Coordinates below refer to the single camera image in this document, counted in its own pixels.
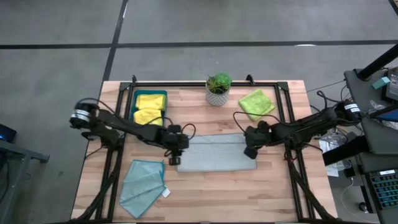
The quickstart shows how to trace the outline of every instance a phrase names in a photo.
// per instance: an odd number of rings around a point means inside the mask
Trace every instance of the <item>gray floor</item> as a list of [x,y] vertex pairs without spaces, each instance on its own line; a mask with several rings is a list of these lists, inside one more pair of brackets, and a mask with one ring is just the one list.
[[[122,0],[0,0],[1,44],[111,43]],[[398,35],[387,0],[130,0],[119,42],[388,40]],[[308,90],[343,79],[391,45],[118,49],[110,80],[301,79]],[[97,97],[109,49],[0,50],[0,123],[18,130],[16,143],[50,154],[33,162],[14,223],[68,220],[86,149],[68,118],[80,98]],[[323,91],[340,98],[340,83]],[[311,104],[322,107],[315,92]],[[348,180],[330,178],[339,217],[361,222],[340,202]],[[358,187],[345,193],[357,216]]]

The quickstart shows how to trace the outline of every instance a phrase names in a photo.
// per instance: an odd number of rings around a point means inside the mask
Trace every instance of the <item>wooden tabletop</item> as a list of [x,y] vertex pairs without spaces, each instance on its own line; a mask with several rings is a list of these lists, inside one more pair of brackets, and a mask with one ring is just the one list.
[[[104,82],[101,91],[100,99],[113,109],[116,106],[119,83]],[[311,110],[304,82],[297,80],[288,81],[288,83],[296,119],[310,115]],[[175,124],[182,126],[187,123],[195,124],[197,134],[205,135],[242,133],[233,121],[232,114],[235,111],[242,111],[238,106],[238,100],[258,88],[276,106],[273,87],[232,87],[229,101],[220,107],[210,106],[206,102],[205,89],[202,87],[134,89],[166,90],[168,94],[167,116]],[[271,114],[279,117],[277,108]],[[256,125],[244,114],[237,114],[237,119],[242,127]],[[264,118],[264,120],[270,124],[276,123],[272,118]],[[93,141],[89,144],[87,153],[99,147],[100,142]],[[160,196],[155,204],[139,220],[136,220],[119,204],[123,179],[132,160],[164,160],[167,164],[168,159],[163,157],[164,150],[148,146],[138,141],[135,136],[127,135],[113,220],[114,222],[297,221],[289,171],[287,163],[283,160],[284,151],[283,145],[260,149],[256,170],[181,173],[177,172],[175,167],[166,166],[165,183],[171,194],[167,198]],[[312,192],[327,211],[336,217],[336,208],[320,151],[310,147],[306,148],[303,150],[303,157]],[[106,150],[104,149],[85,161],[72,218],[81,215],[98,193],[105,158]],[[304,213],[307,213],[302,192],[300,195]],[[105,203],[104,213],[107,210],[108,203]]]

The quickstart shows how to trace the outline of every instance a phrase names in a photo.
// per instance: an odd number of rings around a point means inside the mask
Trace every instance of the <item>white plant pot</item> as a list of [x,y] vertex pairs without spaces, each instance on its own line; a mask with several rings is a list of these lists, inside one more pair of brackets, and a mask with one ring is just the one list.
[[229,99],[229,89],[223,94],[215,94],[207,88],[206,84],[206,101],[213,106],[224,105]]

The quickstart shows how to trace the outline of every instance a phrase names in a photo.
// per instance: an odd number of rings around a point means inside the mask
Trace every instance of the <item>towel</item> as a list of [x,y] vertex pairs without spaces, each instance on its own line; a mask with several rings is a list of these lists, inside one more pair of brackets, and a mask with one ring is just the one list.
[[147,124],[149,121],[159,118],[152,121],[151,124],[163,126],[163,119],[161,117],[162,112],[160,110],[142,109],[134,113],[134,122],[137,124]]
[[[272,104],[271,100],[263,94],[263,92],[258,89],[254,90],[252,93],[248,94],[244,98],[239,100],[239,105],[246,113],[253,114],[267,114],[272,111],[275,106]],[[249,115],[252,121],[257,121],[261,116]]]
[[153,109],[153,110],[164,110],[165,109],[166,96],[163,94],[141,94],[137,96],[136,108],[142,109]]
[[166,189],[164,172],[163,161],[133,160],[123,180],[120,205],[135,218],[140,218]]

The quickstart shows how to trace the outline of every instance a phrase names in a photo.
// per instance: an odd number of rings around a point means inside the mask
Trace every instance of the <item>teal tray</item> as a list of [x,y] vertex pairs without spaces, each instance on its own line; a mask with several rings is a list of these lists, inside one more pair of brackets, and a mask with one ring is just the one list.
[[165,124],[165,117],[166,117],[166,111],[167,111],[167,91],[165,90],[136,90],[134,91],[134,98],[132,100],[132,105],[131,105],[131,112],[130,112],[130,121],[134,121],[134,113],[138,110],[136,108],[136,102],[137,102],[137,97],[138,95],[153,95],[153,94],[162,94],[166,96],[166,101],[165,101],[165,107],[164,110],[161,111],[162,114],[162,120],[163,120],[163,126]]

